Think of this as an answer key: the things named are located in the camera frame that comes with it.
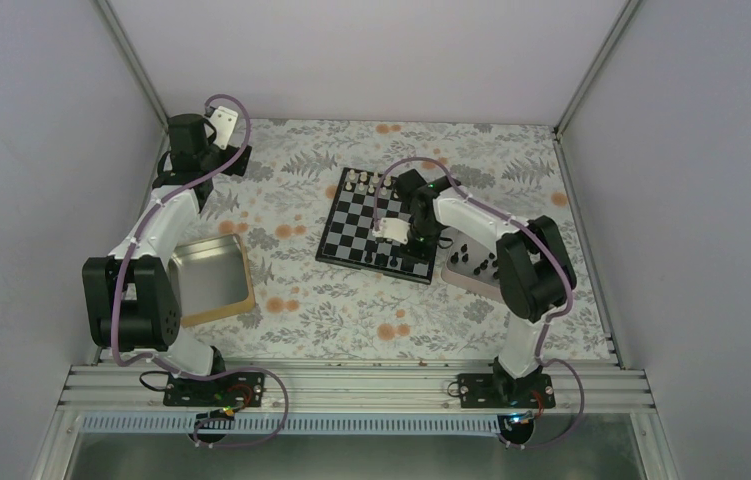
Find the black chess queen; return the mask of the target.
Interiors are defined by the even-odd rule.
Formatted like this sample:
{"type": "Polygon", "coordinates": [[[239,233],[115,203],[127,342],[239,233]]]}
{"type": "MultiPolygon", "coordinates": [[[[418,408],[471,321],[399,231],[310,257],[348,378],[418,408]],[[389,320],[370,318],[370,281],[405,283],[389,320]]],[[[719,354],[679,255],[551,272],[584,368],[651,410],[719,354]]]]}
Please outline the black chess queen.
{"type": "Polygon", "coordinates": [[[387,254],[378,253],[375,258],[375,265],[377,267],[386,267],[388,260],[389,256],[387,254]]]}

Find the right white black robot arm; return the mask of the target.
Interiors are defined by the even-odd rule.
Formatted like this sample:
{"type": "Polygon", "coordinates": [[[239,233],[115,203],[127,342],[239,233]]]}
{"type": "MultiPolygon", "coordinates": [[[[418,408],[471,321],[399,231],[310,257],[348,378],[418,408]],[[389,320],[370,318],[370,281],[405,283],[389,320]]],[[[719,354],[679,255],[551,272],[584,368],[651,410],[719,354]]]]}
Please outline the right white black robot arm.
{"type": "Polygon", "coordinates": [[[557,224],[547,216],[523,220],[491,207],[448,175],[427,182],[409,170],[397,177],[396,188],[410,212],[410,246],[434,245],[442,230],[453,228],[495,255],[499,292],[515,318],[493,360],[494,397],[516,407],[541,392],[542,343],[550,320],[571,308],[577,284],[557,224]]]}

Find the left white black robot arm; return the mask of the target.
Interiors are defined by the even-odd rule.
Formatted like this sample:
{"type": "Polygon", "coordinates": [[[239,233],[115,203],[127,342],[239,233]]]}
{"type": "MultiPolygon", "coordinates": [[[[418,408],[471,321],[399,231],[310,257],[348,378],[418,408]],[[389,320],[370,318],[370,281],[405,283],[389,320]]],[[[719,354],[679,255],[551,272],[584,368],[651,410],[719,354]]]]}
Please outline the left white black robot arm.
{"type": "Polygon", "coordinates": [[[225,107],[170,117],[169,148],[139,220],[107,255],[82,267],[93,342],[121,367],[145,361],[190,379],[190,392],[206,405],[227,396],[230,380],[220,352],[183,332],[168,264],[213,192],[214,176],[243,175],[247,167],[250,147],[230,144],[238,119],[225,107]]]}

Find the silver tin with black pieces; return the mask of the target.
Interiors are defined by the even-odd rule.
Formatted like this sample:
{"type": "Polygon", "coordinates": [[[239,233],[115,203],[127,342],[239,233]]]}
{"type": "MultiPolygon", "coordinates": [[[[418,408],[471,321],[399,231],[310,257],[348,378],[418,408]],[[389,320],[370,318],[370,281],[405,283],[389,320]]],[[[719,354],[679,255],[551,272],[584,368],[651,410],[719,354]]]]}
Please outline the silver tin with black pieces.
{"type": "Polygon", "coordinates": [[[516,228],[485,211],[461,210],[445,214],[444,225],[453,229],[452,246],[441,278],[470,293],[504,304],[498,279],[496,242],[516,228]]]}

